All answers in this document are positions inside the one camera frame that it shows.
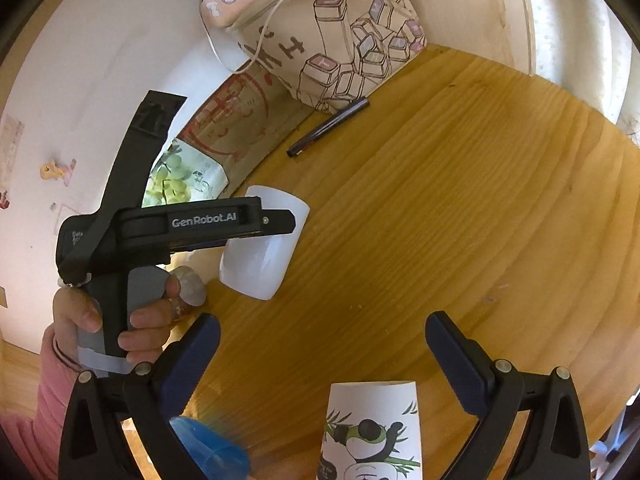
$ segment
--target marker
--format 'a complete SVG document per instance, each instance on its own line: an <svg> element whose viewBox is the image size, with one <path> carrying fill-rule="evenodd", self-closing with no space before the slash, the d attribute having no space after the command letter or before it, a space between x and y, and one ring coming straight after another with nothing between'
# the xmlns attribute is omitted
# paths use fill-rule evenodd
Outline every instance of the marker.
<svg viewBox="0 0 640 480"><path fill-rule="evenodd" d="M287 155L290 158L298 156L304 150L306 150L313 143L322 139L326 134L332 131L334 128L342 124L347 119L353 117L359 111L364 110L369 106L369 100L366 97L361 97L354 101L344 110L341 110L333 117L327 119L324 123L320 124L317 128L311 130L308 134L302 137L298 142L295 142L288 150Z"/></svg>

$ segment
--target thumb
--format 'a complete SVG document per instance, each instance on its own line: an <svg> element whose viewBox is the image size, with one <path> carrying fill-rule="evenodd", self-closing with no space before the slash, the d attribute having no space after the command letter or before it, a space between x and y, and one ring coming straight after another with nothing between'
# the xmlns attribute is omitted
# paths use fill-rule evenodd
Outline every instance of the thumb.
<svg viewBox="0 0 640 480"><path fill-rule="evenodd" d="M53 298L54 320L71 321L81 330L96 333L102 327L102 317L88 295L76 288L61 288Z"/></svg>

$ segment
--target panda paper cup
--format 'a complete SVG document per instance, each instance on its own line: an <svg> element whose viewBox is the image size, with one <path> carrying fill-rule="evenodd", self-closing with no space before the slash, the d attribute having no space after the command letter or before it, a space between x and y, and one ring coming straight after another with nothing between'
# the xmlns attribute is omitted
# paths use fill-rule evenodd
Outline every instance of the panda paper cup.
<svg viewBox="0 0 640 480"><path fill-rule="evenodd" d="M220 281L229 288L256 298L270 300L280 288L298 244L309 206L279 189L251 186L245 196L259 196L263 209L289 209L296 228L288 235L229 240L220 260Z"/></svg>
<svg viewBox="0 0 640 480"><path fill-rule="evenodd" d="M332 384L318 480L422 480L414 382Z"/></svg>

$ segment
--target canvas bag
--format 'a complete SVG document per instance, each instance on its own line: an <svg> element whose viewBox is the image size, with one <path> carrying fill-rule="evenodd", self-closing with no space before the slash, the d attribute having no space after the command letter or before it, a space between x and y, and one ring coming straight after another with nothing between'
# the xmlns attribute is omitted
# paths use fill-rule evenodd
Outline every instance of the canvas bag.
<svg viewBox="0 0 640 480"><path fill-rule="evenodd" d="M257 0L226 31L250 57L279 0ZM335 113L370 95L421 50L426 38L409 0L284 0L258 61L294 98Z"/></svg>

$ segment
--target hand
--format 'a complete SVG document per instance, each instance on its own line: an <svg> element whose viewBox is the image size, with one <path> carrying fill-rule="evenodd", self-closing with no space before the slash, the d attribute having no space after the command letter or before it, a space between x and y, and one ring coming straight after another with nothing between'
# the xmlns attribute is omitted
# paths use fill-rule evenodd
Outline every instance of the hand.
<svg viewBox="0 0 640 480"><path fill-rule="evenodd" d="M118 344L126 350L132 365L155 362L162 353L162 345L169 339L174 308L171 299L180 295L180 282L171 276L166 282L162 300L139 308L130 316L135 330L120 334ZM78 360L78 328L95 334L102 328L102 318L94 303L81 290L64 287L53 298L53 321L60 351L74 361Z"/></svg>

